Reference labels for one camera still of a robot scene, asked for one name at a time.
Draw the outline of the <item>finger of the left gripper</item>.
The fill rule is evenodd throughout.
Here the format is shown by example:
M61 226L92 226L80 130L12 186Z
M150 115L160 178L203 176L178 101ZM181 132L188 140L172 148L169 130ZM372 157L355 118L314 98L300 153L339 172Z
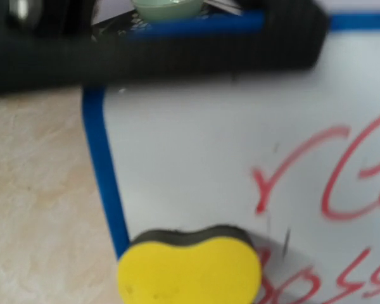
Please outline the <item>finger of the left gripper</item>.
M0 94L211 73L312 68L330 27L315 1L252 1L242 15L93 32L94 1L0 1Z

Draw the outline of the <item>blue framed whiteboard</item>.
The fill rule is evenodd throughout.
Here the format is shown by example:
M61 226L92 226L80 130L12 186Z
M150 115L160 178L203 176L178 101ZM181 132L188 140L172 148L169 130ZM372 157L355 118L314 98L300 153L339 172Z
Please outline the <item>blue framed whiteboard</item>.
M85 89L117 260L150 230L244 230L252 303L380 303L380 12L331 19L305 73Z

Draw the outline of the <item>yellow whiteboard eraser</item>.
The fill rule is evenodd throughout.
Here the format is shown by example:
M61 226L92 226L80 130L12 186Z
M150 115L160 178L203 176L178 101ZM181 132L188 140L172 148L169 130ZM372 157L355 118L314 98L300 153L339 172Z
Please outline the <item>yellow whiteboard eraser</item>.
M252 303L262 264L249 235L230 225L138 235L117 267L124 303Z

